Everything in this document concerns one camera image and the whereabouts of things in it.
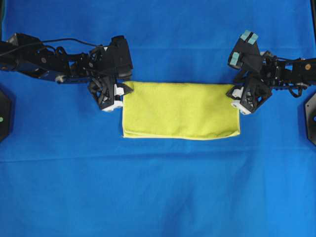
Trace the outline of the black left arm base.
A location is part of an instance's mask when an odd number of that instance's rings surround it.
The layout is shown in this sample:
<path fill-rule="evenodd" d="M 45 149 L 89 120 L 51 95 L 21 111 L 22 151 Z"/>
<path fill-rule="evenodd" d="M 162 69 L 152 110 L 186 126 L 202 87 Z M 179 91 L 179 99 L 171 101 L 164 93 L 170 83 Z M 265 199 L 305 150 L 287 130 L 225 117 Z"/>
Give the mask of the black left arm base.
<path fill-rule="evenodd" d="M 0 91 L 0 141 L 1 142 L 10 133 L 11 107 L 12 107 L 12 102 L 10 98 L 1 90 Z"/>

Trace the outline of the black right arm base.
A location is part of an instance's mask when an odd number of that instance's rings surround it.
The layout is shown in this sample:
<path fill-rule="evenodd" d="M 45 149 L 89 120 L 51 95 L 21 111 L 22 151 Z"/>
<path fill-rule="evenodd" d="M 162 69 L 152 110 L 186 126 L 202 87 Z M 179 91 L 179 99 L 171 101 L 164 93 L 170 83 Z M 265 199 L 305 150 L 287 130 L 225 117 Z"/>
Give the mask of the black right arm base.
<path fill-rule="evenodd" d="M 316 94 L 314 93 L 304 104 L 307 139 L 316 145 Z"/>

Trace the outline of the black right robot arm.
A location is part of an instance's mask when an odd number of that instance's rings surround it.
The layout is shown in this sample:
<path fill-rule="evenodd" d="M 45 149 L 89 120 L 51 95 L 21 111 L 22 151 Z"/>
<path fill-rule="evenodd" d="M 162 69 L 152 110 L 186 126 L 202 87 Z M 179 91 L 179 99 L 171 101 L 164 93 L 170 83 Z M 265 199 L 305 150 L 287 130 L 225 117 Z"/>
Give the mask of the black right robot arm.
<path fill-rule="evenodd" d="M 284 59 L 269 51 L 261 54 L 236 53 L 229 66 L 239 70 L 234 86 L 226 93 L 232 106 L 243 115 L 254 113 L 269 99 L 273 90 L 287 90 L 298 98 L 308 87 L 316 84 L 316 60 Z"/>

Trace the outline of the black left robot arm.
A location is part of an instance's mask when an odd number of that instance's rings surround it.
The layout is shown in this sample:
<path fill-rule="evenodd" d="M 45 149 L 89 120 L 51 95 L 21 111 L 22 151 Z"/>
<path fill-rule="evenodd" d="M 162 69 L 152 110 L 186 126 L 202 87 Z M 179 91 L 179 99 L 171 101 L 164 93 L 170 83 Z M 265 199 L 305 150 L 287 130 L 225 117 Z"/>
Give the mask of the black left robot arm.
<path fill-rule="evenodd" d="M 51 46 L 52 42 L 15 33 L 0 43 L 0 69 L 58 84 L 86 83 L 100 110 L 123 106 L 121 97 L 133 92 L 124 84 L 133 70 L 124 36 L 113 37 L 109 45 L 92 44 L 91 51 L 79 54 L 68 54 L 61 46 Z"/>

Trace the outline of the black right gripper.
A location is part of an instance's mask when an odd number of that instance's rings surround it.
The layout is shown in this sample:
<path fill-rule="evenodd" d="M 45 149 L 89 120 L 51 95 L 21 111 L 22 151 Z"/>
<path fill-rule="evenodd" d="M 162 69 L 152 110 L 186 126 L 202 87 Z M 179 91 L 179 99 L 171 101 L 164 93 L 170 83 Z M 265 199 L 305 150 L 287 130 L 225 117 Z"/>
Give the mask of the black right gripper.
<path fill-rule="evenodd" d="M 254 113 L 263 103 L 272 96 L 272 90 L 256 78 L 247 78 L 243 86 L 234 86 L 226 96 L 234 100 L 231 105 L 243 115 Z"/>

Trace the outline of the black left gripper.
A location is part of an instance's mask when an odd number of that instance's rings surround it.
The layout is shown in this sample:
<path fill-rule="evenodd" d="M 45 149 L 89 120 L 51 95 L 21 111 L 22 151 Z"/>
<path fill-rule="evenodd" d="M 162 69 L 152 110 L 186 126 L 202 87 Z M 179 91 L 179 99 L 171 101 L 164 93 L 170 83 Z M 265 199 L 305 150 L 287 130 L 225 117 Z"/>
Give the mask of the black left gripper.
<path fill-rule="evenodd" d="M 124 96 L 133 92 L 133 89 L 124 83 L 116 83 L 113 76 L 92 78 L 88 90 L 100 110 L 111 112 L 123 107 L 123 102 L 115 100 L 115 96 Z"/>

